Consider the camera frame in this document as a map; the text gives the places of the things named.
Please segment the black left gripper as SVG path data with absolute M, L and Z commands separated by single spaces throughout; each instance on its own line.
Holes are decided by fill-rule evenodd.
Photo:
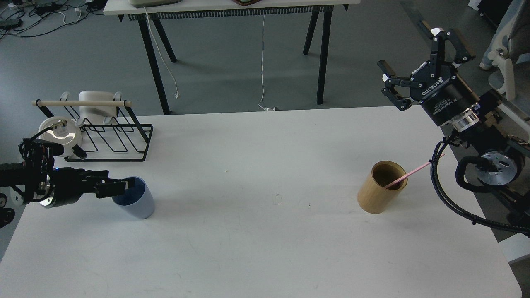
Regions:
M 108 172 L 84 170 L 83 168 L 55 168 L 51 173 L 53 190 L 39 204 L 45 208 L 70 205 L 83 194 L 94 194 L 97 198 L 119 196 L 128 188 L 128 181 L 108 177 Z

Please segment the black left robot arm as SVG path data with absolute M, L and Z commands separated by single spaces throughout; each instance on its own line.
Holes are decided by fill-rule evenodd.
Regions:
M 55 167 L 55 157 L 64 153 L 59 143 L 23 138 L 19 153 L 22 162 L 1 165 L 0 183 L 14 191 L 12 200 L 20 205 L 37 202 L 55 208 L 74 204 L 84 194 L 97 198 L 123 195 L 135 185 L 134 178 L 110 178 L 108 170 Z

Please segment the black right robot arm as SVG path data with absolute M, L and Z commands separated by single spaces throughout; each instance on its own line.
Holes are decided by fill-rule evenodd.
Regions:
M 456 29 L 430 28 L 426 21 L 418 27 L 431 41 L 429 60 L 409 77 L 397 76 L 389 64 L 378 61 L 385 85 L 382 93 L 401 111 L 416 101 L 436 126 L 450 124 L 452 134 L 444 137 L 432 153 L 430 177 L 441 201 L 456 214 L 492 229 L 529 236 L 529 192 L 510 189 L 529 159 L 529 144 L 498 130 L 497 108 L 501 94 L 494 89 L 477 96 L 458 74 L 458 66 L 475 54 Z M 495 222 L 466 211 L 449 198 L 438 177 L 441 155 L 448 145 L 473 147 L 476 155 L 462 158 L 455 170 L 456 183 L 473 193 L 494 194 L 509 214 L 508 223 Z

